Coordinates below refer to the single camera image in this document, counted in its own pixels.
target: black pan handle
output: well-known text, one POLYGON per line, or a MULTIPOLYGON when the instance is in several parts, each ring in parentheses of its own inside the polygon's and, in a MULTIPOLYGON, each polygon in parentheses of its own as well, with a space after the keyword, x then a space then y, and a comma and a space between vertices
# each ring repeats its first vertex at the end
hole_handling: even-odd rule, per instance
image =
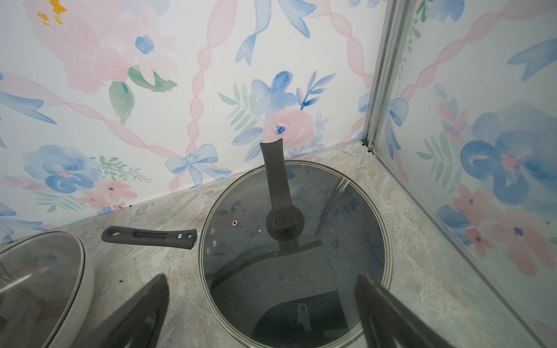
POLYGON ((140 246, 173 247, 182 249, 193 248, 197 238, 197 230, 184 231, 151 231, 130 227, 110 226, 102 232, 101 239, 109 243, 136 244, 140 246))

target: lid metal rim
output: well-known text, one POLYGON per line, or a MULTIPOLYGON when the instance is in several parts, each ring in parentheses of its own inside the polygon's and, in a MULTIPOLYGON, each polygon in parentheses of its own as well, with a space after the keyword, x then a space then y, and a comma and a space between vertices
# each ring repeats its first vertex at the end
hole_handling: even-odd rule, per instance
POLYGON ((11 250, 13 250, 15 247, 24 246, 25 244, 27 244, 31 241, 34 241, 35 239, 43 238, 45 236, 50 236, 52 234, 60 234, 62 236, 70 236, 71 238, 73 238, 77 242, 77 244, 79 245, 80 253, 81 253, 81 264, 79 265, 79 273, 77 274, 77 281, 74 285, 74 289, 72 290, 72 293, 70 295, 68 303, 66 304, 66 307, 64 308, 64 311, 62 312, 62 315, 60 316, 60 319, 58 319, 58 321, 56 322, 56 325, 52 329, 52 332, 47 337, 47 339, 45 340, 45 343, 42 345, 41 348, 46 348, 46 347, 50 346, 50 343, 52 343, 52 340, 58 334, 58 332, 60 330, 60 327, 62 326, 62 323, 64 323, 64 321, 66 320, 66 317, 67 317, 68 313, 70 312, 71 306, 74 304, 74 300, 77 296, 77 292, 79 291, 79 288, 81 287, 81 281, 83 280, 83 274, 85 273, 85 247, 83 246, 83 243, 81 242, 81 240, 79 238, 77 238, 76 236, 74 236, 73 234, 71 234, 71 233, 62 232, 62 231, 47 231, 47 232, 43 232, 43 233, 34 234, 32 236, 29 236, 29 237, 21 240, 19 243, 14 242, 14 244, 12 246, 7 247, 6 249, 4 249, 0 252, 0 257, 2 257, 2 255, 7 254, 11 250))
MULTIPOLYGON (((383 278, 381 280, 381 285, 384 288, 389 289, 390 282, 391 282, 391 276, 392 276, 392 273, 393 273, 393 264, 392 264, 392 260, 391 260, 392 252, 391 252, 391 248, 390 248, 389 233, 387 231, 387 225, 385 225, 385 222, 383 221, 383 217, 379 213, 379 209, 377 208, 375 203, 370 199, 369 195, 354 180, 352 180, 351 178, 349 178, 345 174, 343 174, 343 173, 339 172, 338 170, 336 170, 334 168, 331 168, 327 165, 317 163, 317 162, 305 161, 305 160, 285 160, 285 162, 287 164, 288 163, 300 163, 300 164, 309 164, 309 165, 313 165, 313 166, 322 167, 322 168, 327 169, 327 170, 329 170, 329 171, 331 171, 331 172, 333 172, 337 175, 340 175, 342 177, 347 178, 349 180, 350 184, 352 184, 357 189, 357 191, 361 194, 361 196, 366 200, 366 202, 372 208, 372 211, 375 214, 377 222, 379 223, 379 226, 381 228, 381 233, 382 233, 382 237, 383 237, 383 246, 385 248, 385 269, 384 269, 384 272, 383 272, 383 278)), ((263 345, 263 344, 255 341, 255 340, 249 338, 247 335, 241 333, 232 324, 230 324, 228 322, 228 320, 221 314, 220 310, 215 305, 211 294, 209 293, 209 289, 207 288, 207 282, 205 281, 205 276, 204 276, 204 272, 203 272, 203 260, 202 260, 203 252, 202 251, 204 250, 204 237, 207 233, 207 227, 208 227, 209 219, 212 216, 212 213, 214 212, 214 210, 216 209, 218 204, 221 202, 222 198, 231 189, 233 189, 241 180, 243 180, 245 177, 248 177, 252 174, 255 174, 255 173, 263 170, 264 168, 265 168, 265 166, 261 165, 257 168, 254 168, 254 169, 244 173, 239 178, 234 180, 234 182, 232 184, 230 184, 226 189, 224 189, 224 191, 219 195, 219 197, 217 198, 217 200, 215 201, 215 203, 213 204, 213 206, 209 210, 209 213, 207 214, 207 217, 205 218, 205 222, 203 223, 203 229, 201 231, 201 234, 198 237, 199 238, 198 239, 199 240, 199 243, 198 243, 198 247, 199 247, 199 250, 198 250, 199 280, 201 282, 201 287, 203 288, 203 293, 205 294, 205 297, 206 297, 207 301, 209 302, 209 306, 211 307, 211 310, 213 311, 213 313, 217 317, 217 320, 219 321, 219 323, 226 329, 226 331, 228 331, 228 333, 230 335, 232 335, 237 341, 244 344, 245 346, 253 347, 253 348, 260 348, 260 347, 271 348, 271 347, 269 347, 267 345, 263 345)), ((341 348, 341 347, 345 347, 346 345, 355 341, 361 335, 362 332, 363 331, 362 331, 362 328, 361 328, 361 323, 358 323, 355 327, 353 327, 344 336, 338 338, 337 340, 335 340, 335 341, 333 341, 329 344, 326 344, 324 346, 319 346, 319 348, 341 348)))

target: glass lid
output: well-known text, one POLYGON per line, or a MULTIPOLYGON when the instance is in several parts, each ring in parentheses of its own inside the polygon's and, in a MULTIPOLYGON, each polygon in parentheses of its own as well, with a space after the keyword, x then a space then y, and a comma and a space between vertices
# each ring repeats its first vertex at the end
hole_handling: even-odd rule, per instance
POLYGON ((389 286, 384 223, 362 189, 338 171, 280 162, 299 210, 299 231, 288 238, 270 231, 275 202, 264 166, 240 177, 203 227, 199 269, 205 293, 220 322, 247 345, 342 346, 361 333, 354 298, 358 275, 389 286))
POLYGON ((31 237, 0 253, 0 347, 41 348, 60 327, 84 266, 64 232, 31 237))

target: pot lid handle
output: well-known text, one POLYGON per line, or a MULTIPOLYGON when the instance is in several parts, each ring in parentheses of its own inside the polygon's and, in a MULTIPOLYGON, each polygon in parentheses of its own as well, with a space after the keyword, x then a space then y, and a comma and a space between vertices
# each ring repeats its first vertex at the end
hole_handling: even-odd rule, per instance
POLYGON ((265 161, 272 210, 267 216, 267 231, 279 241, 290 241, 300 235, 304 228, 304 216, 292 205, 286 166, 282 150, 282 139, 272 143, 261 143, 265 161))

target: metal frame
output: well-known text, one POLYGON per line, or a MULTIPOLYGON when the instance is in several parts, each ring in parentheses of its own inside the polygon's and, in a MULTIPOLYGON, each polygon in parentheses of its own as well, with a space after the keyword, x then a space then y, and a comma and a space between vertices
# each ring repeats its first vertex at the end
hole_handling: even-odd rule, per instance
POLYGON ((383 158, 381 154, 374 152, 374 147, 378 138, 378 130, 382 128, 385 120, 388 118, 392 88, 396 81, 397 67, 400 64, 403 53, 403 51, 399 49, 399 47, 401 47, 400 42, 406 38, 408 34, 415 1, 416 0, 392 0, 389 2, 379 46, 378 64, 375 67, 374 86, 370 95, 369 104, 371 108, 367 114, 362 142, 369 148, 370 152, 377 157, 381 165, 385 167, 387 172, 397 181, 411 200, 416 203, 429 220, 448 239, 462 258, 472 267, 486 286, 495 294, 532 338, 541 347, 551 347, 551 343, 544 335, 536 334, 540 332, 539 329, 531 322, 526 311, 505 290, 501 282, 491 271, 481 264, 467 248, 462 246, 458 238, 439 218, 435 210, 432 209, 408 183, 401 179, 397 174, 396 168, 391 167, 389 160, 383 158))
POLYGON ((391 0, 387 7, 383 33, 379 44, 379 60, 375 67, 373 89, 364 124, 364 144, 373 152, 373 145, 382 116, 388 110, 390 92, 394 85, 396 67, 402 56, 400 41, 406 38, 416 0, 391 0))

